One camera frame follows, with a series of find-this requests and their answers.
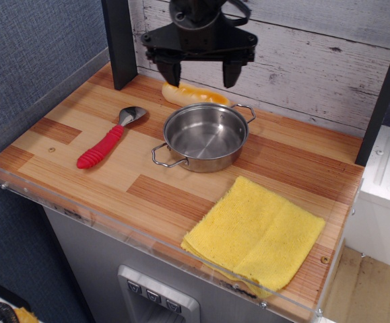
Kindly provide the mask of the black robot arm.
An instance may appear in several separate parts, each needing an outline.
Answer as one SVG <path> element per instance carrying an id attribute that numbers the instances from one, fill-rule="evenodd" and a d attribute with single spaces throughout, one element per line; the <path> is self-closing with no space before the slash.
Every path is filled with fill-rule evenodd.
<path id="1" fill-rule="evenodd" d="M 224 87 L 233 87 L 242 67 L 255 60 L 256 35 L 241 30 L 251 10 L 242 1 L 231 1 L 243 14 L 227 18 L 225 1 L 171 1 L 171 24 L 146 32 L 141 42 L 146 57 L 156 64 L 163 78 L 178 87 L 182 61 L 221 61 Z"/>

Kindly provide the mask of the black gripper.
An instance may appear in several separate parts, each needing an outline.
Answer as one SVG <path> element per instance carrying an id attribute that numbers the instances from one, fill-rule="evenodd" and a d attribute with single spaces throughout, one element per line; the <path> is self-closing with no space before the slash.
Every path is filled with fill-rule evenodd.
<path id="1" fill-rule="evenodd" d="M 165 80 L 178 87 L 182 61 L 224 61 L 222 65 L 225 88 L 235 86 L 243 61 L 225 61 L 229 56 L 242 54 L 248 61 L 254 57 L 256 35 L 240 29 L 240 21 L 219 13 L 212 22 L 201 28 L 184 28 L 175 22 L 146 32 L 141 42 L 146 56 L 153 61 Z"/>

